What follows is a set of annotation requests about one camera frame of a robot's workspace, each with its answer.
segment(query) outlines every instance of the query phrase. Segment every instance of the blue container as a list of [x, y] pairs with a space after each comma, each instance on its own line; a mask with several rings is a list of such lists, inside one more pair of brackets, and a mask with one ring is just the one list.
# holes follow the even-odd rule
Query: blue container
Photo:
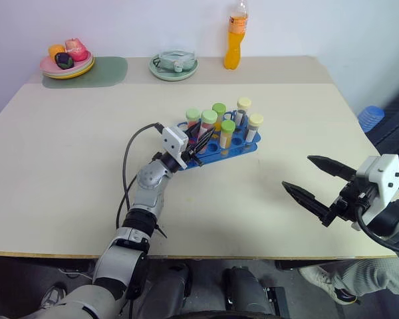
[[[230, 114], [231, 119], [235, 117], [235, 112], [226, 112], [226, 114]], [[243, 154], [248, 154], [254, 152], [257, 149], [257, 143], [260, 142], [261, 136], [259, 133], [253, 138], [253, 141], [248, 143], [245, 141], [245, 134], [247, 131], [247, 123], [248, 119], [244, 119], [241, 126], [238, 126], [233, 135], [232, 135], [232, 143], [231, 146], [227, 149], [223, 149], [220, 147], [219, 139], [220, 132], [216, 132], [212, 137], [210, 142], [208, 142], [207, 150], [204, 154], [197, 154], [197, 157], [203, 162], [203, 164], [213, 163], [215, 161], [226, 160], [228, 158], [233, 158], [235, 156], [240, 156]], [[179, 123], [178, 126], [186, 126], [186, 122]], [[197, 167], [198, 164], [194, 161], [190, 161], [188, 163], [189, 168]]]
[[359, 115], [358, 121], [362, 130], [367, 133], [375, 127], [384, 117], [384, 111], [376, 106], [368, 106]]

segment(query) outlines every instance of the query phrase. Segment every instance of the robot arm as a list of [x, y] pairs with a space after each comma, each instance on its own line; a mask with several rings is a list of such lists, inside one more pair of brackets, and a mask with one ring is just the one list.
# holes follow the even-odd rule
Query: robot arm
[[173, 174], [186, 168], [190, 160], [211, 138], [210, 129], [194, 145], [188, 145], [188, 135], [178, 127], [164, 128], [163, 147], [167, 151], [160, 159], [145, 165], [137, 174], [134, 203], [118, 228], [116, 235], [99, 258], [92, 285], [81, 286], [41, 319], [108, 319], [115, 318], [129, 300], [138, 298], [148, 274], [150, 239], [164, 205], [164, 190]]
[[370, 156], [358, 169], [323, 156], [308, 156], [321, 170], [348, 181], [334, 203], [327, 207], [303, 188], [283, 181], [284, 188], [325, 227], [340, 217], [352, 221], [371, 239], [399, 253], [399, 200], [390, 202], [399, 188], [399, 157]]

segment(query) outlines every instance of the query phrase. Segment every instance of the test tube rack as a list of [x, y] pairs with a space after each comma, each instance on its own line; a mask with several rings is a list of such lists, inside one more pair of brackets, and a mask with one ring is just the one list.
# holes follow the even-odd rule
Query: test tube rack
[[[224, 120], [233, 120], [235, 117], [236, 111], [226, 112], [224, 116]], [[257, 132], [253, 138], [253, 141], [247, 143], [245, 141], [246, 131], [247, 131], [247, 123], [248, 117], [245, 116], [243, 119], [243, 123], [240, 126], [237, 126], [233, 135], [231, 146], [229, 148], [221, 148], [220, 141], [220, 132], [215, 132], [211, 137], [211, 140], [208, 142], [207, 150], [203, 154], [197, 154], [197, 157], [202, 161], [202, 163], [209, 164], [215, 161], [227, 160], [228, 158], [233, 158], [235, 156], [240, 156], [243, 154], [248, 154], [254, 152], [257, 149], [257, 143], [260, 142], [261, 136]], [[185, 126], [186, 122], [179, 123], [178, 126]], [[190, 161], [188, 163], [189, 168], [197, 167], [198, 164], [195, 161]]]

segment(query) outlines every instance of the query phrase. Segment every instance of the plate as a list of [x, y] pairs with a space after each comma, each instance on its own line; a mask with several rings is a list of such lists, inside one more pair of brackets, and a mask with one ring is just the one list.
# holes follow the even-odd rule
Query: plate
[[70, 72], [66, 72], [66, 73], [62, 73], [62, 74], [43, 72], [43, 74], [46, 74], [46, 75], [48, 75], [48, 76], [49, 76], [49, 75], [50, 75], [50, 76], [67, 76], [67, 75], [76, 74], [76, 73], [79, 73], [80, 71], [84, 70], [85, 68], [88, 68], [88, 67], [92, 64], [92, 61], [93, 61], [93, 58], [90, 60], [90, 63], [86, 64], [85, 66], [83, 66], [82, 68], [79, 68], [79, 69], [77, 69], [77, 70], [72, 70], [73, 68], [67, 69], [67, 71], [68, 71], [68, 70], [72, 70], [72, 71], [70, 71]]
[[86, 73], [87, 71], [89, 71], [94, 65], [94, 58], [92, 60], [92, 63], [90, 65], [88, 65], [86, 68], [79, 70], [77, 73], [73, 73], [70, 75], [61, 75], [61, 76], [55, 76], [55, 75], [51, 75], [49, 73], [44, 72], [43, 75], [44, 76], [48, 76], [49, 78], [55, 78], [57, 80], [65, 80], [66, 78], [76, 78], [84, 73]]
[[92, 64], [93, 60], [94, 60], [94, 58], [92, 58], [92, 60], [90, 61], [90, 63], [89, 63], [89, 64], [86, 64], [86, 66], [84, 66], [83, 68], [80, 68], [80, 69], [78, 69], [78, 70], [71, 71], [71, 72], [68, 72], [68, 73], [55, 74], [55, 73], [43, 72], [43, 74], [44, 74], [44, 75], [47, 75], [47, 76], [55, 76], [55, 77], [62, 77], [62, 76], [73, 75], [73, 74], [76, 74], [76, 73], [79, 73], [79, 72], [83, 71], [85, 68], [88, 68], [88, 67]]
[[52, 74], [53, 76], [61, 76], [64, 74], [70, 75], [82, 70], [85, 66], [89, 65], [92, 62], [92, 59], [92, 54], [88, 52], [86, 60], [74, 62], [74, 66], [72, 68], [63, 70], [49, 56], [46, 56], [40, 62], [40, 69], [43, 72]]
[[184, 71], [181, 73], [166, 72], [165, 70], [157, 68], [154, 65], [153, 61], [155, 58], [158, 58], [158, 54], [154, 56], [149, 62], [149, 69], [153, 75], [164, 81], [174, 82], [174, 81], [185, 80], [186, 78], [189, 78], [191, 75], [193, 75], [198, 68], [198, 60], [195, 60], [194, 67], [189, 71]]

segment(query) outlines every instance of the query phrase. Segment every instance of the shoe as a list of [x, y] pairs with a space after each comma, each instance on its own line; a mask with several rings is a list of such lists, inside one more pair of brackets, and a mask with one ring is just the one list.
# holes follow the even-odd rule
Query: shoe
[[58, 302], [60, 302], [65, 296], [67, 292], [64, 288], [51, 286], [41, 299], [40, 309], [48, 309], [53, 307]]
[[353, 304], [357, 301], [357, 297], [353, 296], [345, 289], [335, 288], [331, 283], [328, 272], [323, 270], [321, 267], [313, 266], [301, 268], [299, 272], [304, 279], [329, 294], [337, 304]]

